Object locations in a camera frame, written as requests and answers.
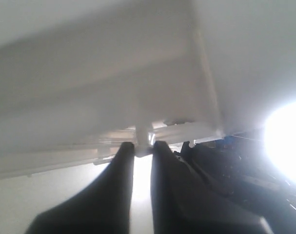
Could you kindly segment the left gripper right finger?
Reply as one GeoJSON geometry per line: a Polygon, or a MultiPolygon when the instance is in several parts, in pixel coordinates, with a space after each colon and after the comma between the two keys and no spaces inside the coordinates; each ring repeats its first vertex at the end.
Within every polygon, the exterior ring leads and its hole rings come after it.
{"type": "Polygon", "coordinates": [[[156,234],[271,234],[265,218],[210,190],[165,141],[153,147],[151,202],[156,234]]]}

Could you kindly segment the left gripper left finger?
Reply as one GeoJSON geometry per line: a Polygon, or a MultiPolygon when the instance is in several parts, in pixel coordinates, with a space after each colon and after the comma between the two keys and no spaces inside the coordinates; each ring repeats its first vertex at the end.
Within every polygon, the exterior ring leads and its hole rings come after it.
{"type": "Polygon", "coordinates": [[[28,234],[127,234],[135,147],[121,144],[104,171],[85,189],[35,217],[28,234]]]}

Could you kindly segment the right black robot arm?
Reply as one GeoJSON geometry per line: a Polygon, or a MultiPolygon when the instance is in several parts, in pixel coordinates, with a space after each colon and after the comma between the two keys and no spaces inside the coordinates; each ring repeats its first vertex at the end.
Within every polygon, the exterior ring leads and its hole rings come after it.
{"type": "Polygon", "coordinates": [[[265,152],[260,131],[195,143],[185,141],[177,158],[210,189],[264,217],[276,234],[296,234],[296,183],[265,152]]]}

